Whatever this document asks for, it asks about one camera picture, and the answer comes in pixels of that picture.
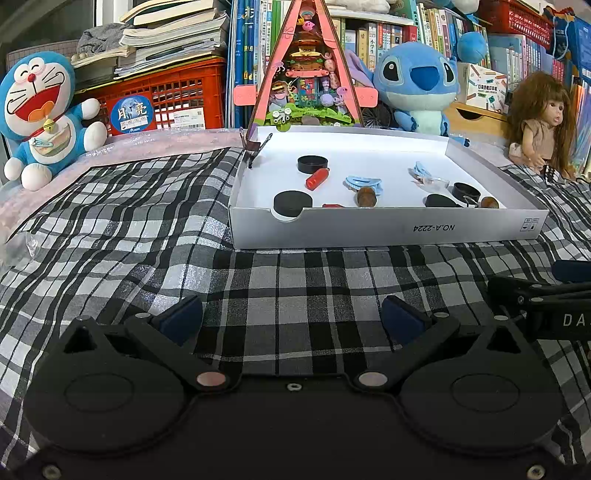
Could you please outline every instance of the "doll's hair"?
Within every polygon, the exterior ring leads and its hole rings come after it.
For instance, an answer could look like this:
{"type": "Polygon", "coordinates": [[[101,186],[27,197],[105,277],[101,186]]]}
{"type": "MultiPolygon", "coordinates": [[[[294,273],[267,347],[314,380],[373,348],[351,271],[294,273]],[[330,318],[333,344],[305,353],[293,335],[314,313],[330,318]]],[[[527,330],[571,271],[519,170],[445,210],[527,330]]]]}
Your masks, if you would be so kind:
{"type": "Polygon", "coordinates": [[[542,116],[547,102],[556,100],[564,103],[562,123],[554,129],[554,152],[552,166],[562,171],[574,171],[570,165],[570,146],[576,129],[574,109],[567,89],[552,75],[545,72],[531,73],[513,92],[507,122],[510,143],[521,143],[523,121],[542,116]]]}

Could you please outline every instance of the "red plastic crate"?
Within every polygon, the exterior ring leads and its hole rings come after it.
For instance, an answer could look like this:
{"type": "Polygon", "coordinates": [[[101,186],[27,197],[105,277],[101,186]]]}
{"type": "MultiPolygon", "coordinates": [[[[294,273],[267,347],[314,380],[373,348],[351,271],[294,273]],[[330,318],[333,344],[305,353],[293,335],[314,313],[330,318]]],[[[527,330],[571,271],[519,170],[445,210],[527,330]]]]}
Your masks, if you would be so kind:
{"type": "Polygon", "coordinates": [[[226,61],[216,57],[87,90],[77,94],[74,101],[96,98],[100,102],[98,119],[109,132],[107,100],[136,93],[152,98],[158,128],[174,125],[174,112],[199,107],[203,107],[206,128],[223,128],[225,72],[226,61]]]}
{"type": "Polygon", "coordinates": [[[527,7],[512,0],[482,0],[478,8],[478,18],[487,25],[490,33],[516,33],[550,48],[550,38],[554,25],[547,18],[538,15],[527,7]]]}

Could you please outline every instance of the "black ring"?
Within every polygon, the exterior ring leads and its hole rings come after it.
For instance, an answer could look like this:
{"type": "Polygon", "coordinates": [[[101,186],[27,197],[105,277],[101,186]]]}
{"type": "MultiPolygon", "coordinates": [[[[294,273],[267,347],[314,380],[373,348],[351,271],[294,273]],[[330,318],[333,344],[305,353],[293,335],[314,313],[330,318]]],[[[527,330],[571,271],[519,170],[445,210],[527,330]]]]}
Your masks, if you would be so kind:
{"type": "Polygon", "coordinates": [[[312,197],[298,190],[278,193],[273,199],[273,209],[284,217],[297,217],[304,208],[311,207],[312,197]]]}
{"type": "Polygon", "coordinates": [[[459,205],[445,195],[432,193],[425,199],[425,207],[459,207],[459,205]]]}
{"type": "Polygon", "coordinates": [[[468,203],[464,200],[464,197],[471,198],[476,203],[478,203],[478,200],[480,200],[480,192],[467,183],[454,183],[452,195],[462,203],[468,203]]]}
{"type": "Polygon", "coordinates": [[[329,161],[319,155],[304,155],[297,159],[297,169],[308,175],[312,175],[321,168],[326,168],[328,164],[329,161]]]}

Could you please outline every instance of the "red capsule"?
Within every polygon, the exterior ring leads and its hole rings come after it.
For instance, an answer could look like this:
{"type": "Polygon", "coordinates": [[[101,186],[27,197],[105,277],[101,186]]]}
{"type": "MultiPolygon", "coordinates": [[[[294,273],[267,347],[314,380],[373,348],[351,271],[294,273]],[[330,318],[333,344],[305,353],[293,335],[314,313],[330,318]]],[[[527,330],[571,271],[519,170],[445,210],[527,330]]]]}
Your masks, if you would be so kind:
{"type": "Polygon", "coordinates": [[[314,190],[329,177],[329,171],[329,168],[319,168],[316,170],[314,174],[306,180],[306,188],[308,190],[314,190]]]}

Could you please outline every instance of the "black and white checkered cloth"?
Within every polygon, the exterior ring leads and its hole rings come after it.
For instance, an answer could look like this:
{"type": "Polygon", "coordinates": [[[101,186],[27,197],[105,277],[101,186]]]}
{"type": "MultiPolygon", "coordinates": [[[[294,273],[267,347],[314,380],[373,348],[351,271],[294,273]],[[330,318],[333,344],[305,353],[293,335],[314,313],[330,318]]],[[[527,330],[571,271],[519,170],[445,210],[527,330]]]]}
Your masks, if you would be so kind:
{"type": "MultiPolygon", "coordinates": [[[[0,286],[1,461],[14,468],[37,445],[21,403],[41,353],[81,314],[118,323],[198,294],[196,353],[232,374],[358,373],[391,351],[379,318],[385,296],[486,323],[493,274],[553,281],[559,258],[591,259],[586,184],[509,175],[549,210],[536,241],[419,247],[235,251],[228,198],[238,149],[90,170],[21,227],[41,251],[0,286]]],[[[564,393],[548,448],[566,463],[591,453],[589,345],[545,340],[540,356],[564,393]]]]}

